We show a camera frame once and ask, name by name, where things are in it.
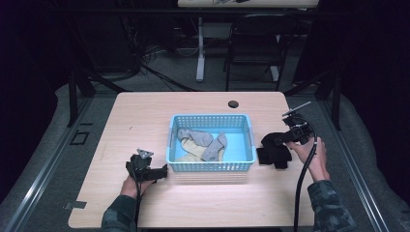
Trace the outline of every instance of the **blue plastic basket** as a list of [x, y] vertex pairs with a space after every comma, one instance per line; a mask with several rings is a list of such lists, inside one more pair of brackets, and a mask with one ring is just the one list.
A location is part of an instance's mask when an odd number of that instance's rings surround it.
[[[177, 162], [187, 152], [178, 139], [179, 129], [209, 132], [214, 138], [224, 132], [227, 146], [222, 161]], [[166, 161], [176, 172], [248, 171], [256, 160], [250, 119], [244, 114], [174, 115], [169, 126]]]

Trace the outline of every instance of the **camouflage sleeve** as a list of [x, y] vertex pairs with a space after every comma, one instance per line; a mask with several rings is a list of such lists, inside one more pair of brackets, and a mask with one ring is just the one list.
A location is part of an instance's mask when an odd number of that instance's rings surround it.
[[356, 231], [356, 223], [341, 204], [331, 181], [319, 181], [307, 188], [314, 211], [313, 231]]
[[103, 213], [102, 230], [106, 232], [136, 231], [134, 213], [136, 200], [119, 195]]

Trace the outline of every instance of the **table leg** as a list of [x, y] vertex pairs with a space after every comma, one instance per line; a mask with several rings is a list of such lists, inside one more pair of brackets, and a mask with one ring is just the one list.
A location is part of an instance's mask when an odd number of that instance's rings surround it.
[[203, 23], [202, 17], [198, 20], [198, 66], [196, 68], [196, 81], [204, 81], [204, 70], [205, 70], [205, 55], [204, 55], [204, 35], [203, 35]]
[[278, 81], [279, 78], [279, 71], [278, 66], [271, 66], [271, 76], [273, 81]]

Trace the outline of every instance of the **chair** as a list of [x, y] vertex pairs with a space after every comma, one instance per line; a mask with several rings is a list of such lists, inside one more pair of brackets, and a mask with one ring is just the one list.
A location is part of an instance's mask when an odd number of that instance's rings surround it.
[[[298, 26], [298, 20], [287, 14], [246, 14], [237, 18], [230, 29], [228, 52], [223, 66], [226, 72], [225, 91], [229, 90], [231, 65], [266, 66], [266, 71], [271, 66], [277, 66], [277, 91], [287, 48]], [[263, 82], [274, 83], [274, 80]]]

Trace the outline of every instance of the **tape mark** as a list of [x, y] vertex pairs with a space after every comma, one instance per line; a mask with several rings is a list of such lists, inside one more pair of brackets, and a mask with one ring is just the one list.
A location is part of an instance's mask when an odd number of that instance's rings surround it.
[[64, 206], [65, 210], [72, 210], [73, 208], [77, 209], [84, 209], [87, 202], [84, 201], [74, 201], [74, 202], [67, 202]]
[[79, 130], [76, 131], [72, 141], [70, 142], [70, 145], [84, 145], [85, 142], [87, 141], [88, 135], [90, 132], [79, 132]]

